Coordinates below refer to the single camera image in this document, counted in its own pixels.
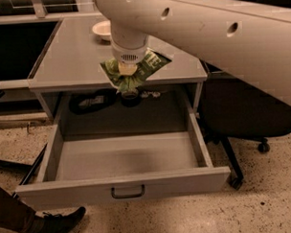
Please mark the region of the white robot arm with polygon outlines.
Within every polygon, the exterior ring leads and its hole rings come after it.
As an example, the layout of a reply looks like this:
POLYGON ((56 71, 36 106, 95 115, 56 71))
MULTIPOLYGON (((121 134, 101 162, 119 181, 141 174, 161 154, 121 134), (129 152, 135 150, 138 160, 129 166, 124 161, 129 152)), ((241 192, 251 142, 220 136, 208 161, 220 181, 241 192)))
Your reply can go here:
POLYGON ((94 0, 114 56, 144 57, 152 35, 291 105, 291 9, 237 0, 94 0))

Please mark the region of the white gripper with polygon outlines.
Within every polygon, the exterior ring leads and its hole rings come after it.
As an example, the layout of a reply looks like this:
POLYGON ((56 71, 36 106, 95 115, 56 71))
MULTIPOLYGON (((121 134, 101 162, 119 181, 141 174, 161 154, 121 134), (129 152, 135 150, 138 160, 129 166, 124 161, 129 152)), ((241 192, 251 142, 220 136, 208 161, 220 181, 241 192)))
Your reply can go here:
POLYGON ((147 34, 111 21, 111 49, 114 58, 119 61, 121 75, 131 76, 136 72, 136 63, 141 62, 146 55, 147 41, 147 34))

